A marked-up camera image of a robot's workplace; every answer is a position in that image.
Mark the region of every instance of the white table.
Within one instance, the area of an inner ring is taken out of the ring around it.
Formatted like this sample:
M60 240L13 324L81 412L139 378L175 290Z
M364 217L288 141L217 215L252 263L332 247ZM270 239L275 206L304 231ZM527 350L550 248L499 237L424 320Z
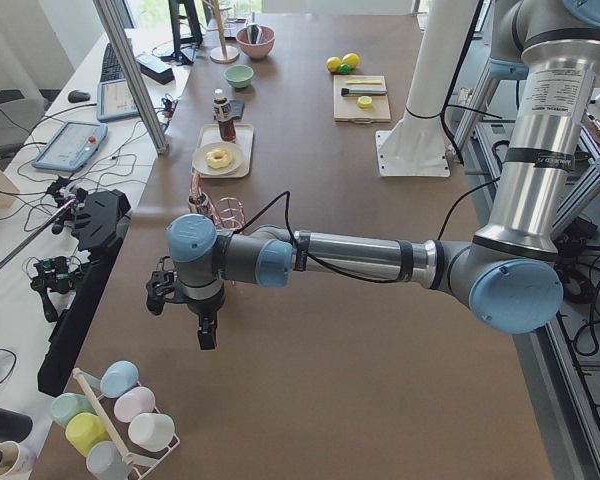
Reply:
M159 32L129 31L129 34L133 40L136 54L142 51L151 52L153 46L165 41L164 34ZM106 43L107 38L103 36L94 45L91 52L60 92L57 100L46 112L46 115L54 115L67 108L80 105L68 102L67 95L71 90L88 91L91 93L91 100L85 103L95 103L102 55ZM156 107L161 106L161 98L165 94L170 94L173 98L178 98L182 94L189 75L189 67L174 66L173 68L175 81L167 85L160 85L143 76ZM96 109L95 107L79 108L60 114L56 118L62 121L96 121ZM138 137L144 133L144 125L139 121L140 117L134 117L109 123L109 132L105 142L100 147L100 151L74 177L83 175L98 159L107 158L131 135ZM48 141L60 125L60 122L54 120L43 122L34 130L28 142ZM35 158L37 153L38 150L34 146L23 148L5 171L21 193L43 192L50 181L57 176L55 172L36 170L30 165L29 162ZM118 160L100 161L92 172L87 175L87 178L94 181L98 181L100 178L104 188L111 183L125 181L125 183L117 184L111 188L123 191L133 209L140 200L144 182L149 176L157 154L148 135L143 135L131 142L121 153L122 155L133 154L135 157L121 156ZM121 175L128 174L128 176L104 175L101 177L104 173L101 170L105 167L111 167L106 172ZM27 175L33 180L21 176L18 169L20 169L21 174ZM43 180L44 183L37 183L34 180ZM94 181L85 180L81 183L81 186L87 190L94 189L96 187ZM37 197L22 198L32 200ZM47 196L45 197L45 203L53 203L53 201ZM12 214L21 205L22 202L16 200L9 209L0 209L0 218ZM29 208L25 207L12 218L0 221L0 260L28 235L23 230L28 211ZM49 215L36 211L31 215L29 226L40 225L47 218L49 218ZM77 241L71 237L69 229L65 228L59 235L53 235L51 230L47 229L0 271L0 348L10 349L18 356L13 374L9 380L0 386L0 407L24 413L33 419L33 431L22 443L36 452L40 452L42 449L51 424L48 411L52 398L38 392L36 375L49 348L48 339L54 325L45 320L40 297L29 287L30 280L23 271L23 264L31 257L70 256L74 254L76 246ZM61 302L64 299L57 294L51 294L51 299L58 311L61 311L63 308ZM19 475L12 478L17 480L18 478L27 477L28 475Z

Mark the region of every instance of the pink bowl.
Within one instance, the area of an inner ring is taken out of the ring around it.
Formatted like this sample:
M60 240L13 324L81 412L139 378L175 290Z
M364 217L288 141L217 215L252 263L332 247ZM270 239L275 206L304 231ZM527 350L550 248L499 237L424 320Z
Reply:
M236 41L240 45L242 50L248 57L258 60L269 55L269 52L273 48L273 42L276 39L276 33L272 28L260 26L262 29L262 42L261 43L247 43L247 29L243 28L236 34Z

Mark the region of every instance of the blue tablet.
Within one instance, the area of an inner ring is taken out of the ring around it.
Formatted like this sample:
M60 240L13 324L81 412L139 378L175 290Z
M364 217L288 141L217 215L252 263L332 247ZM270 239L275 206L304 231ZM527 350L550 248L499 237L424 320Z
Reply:
M110 80L98 84L96 118L99 122L110 122L139 115L127 81Z
M36 168L75 172L98 151L107 130L103 123L65 122L31 164Z

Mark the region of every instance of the black monitor stand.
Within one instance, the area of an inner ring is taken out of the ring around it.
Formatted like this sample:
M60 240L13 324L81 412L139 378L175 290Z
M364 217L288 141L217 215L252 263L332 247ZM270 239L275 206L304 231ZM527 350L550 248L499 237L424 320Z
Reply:
M184 15L180 6L184 6ZM169 15L171 17L171 33L173 35L173 54L171 57L184 65L193 64L196 48L202 43L202 30L198 13L193 0L169 0ZM186 20L189 25L189 36L180 33L181 22Z

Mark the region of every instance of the cutting board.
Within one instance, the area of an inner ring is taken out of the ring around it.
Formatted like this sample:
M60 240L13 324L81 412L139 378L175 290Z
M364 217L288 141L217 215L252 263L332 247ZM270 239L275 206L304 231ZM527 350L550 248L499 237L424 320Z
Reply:
M347 81L380 80L379 85L348 84ZM333 76L333 118L337 122L390 122L388 95L373 96L373 104L369 108L358 107L358 97L343 97L343 88L365 88L386 90L387 85L383 75L334 75Z

